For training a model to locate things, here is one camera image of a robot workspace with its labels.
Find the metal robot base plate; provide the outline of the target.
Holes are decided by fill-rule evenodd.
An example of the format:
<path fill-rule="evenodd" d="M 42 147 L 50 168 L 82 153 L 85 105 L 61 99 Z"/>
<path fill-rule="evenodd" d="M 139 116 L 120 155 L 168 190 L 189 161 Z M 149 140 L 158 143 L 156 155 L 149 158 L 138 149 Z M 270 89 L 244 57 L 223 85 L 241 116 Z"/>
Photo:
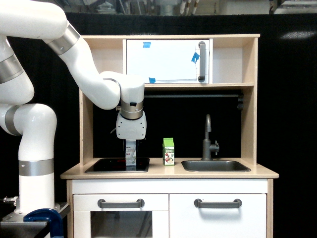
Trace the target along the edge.
<path fill-rule="evenodd" d="M 70 212 L 68 203 L 56 203 L 54 208 L 42 208 L 23 214 L 19 209 L 19 197 L 5 197 L 0 200 L 0 205 L 14 209 L 0 219 L 2 229 L 17 229 L 20 233 L 28 228 L 50 230 L 52 237 L 63 236 L 63 219 Z"/>

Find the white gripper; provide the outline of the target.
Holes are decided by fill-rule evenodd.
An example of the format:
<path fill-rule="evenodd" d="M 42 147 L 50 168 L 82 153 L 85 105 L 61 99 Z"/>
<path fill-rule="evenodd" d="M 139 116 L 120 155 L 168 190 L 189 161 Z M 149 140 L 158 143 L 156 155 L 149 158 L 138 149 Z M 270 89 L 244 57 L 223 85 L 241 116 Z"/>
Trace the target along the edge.
<path fill-rule="evenodd" d="M 138 151 L 139 141 L 145 138 L 147 130 L 147 122 L 145 112 L 139 119 L 125 119 L 121 113 L 118 114 L 116 120 L 116 136 L 122 141 L 122 150 L 125 151 L 125 140 L 136 140 L 136 151 Z"/>

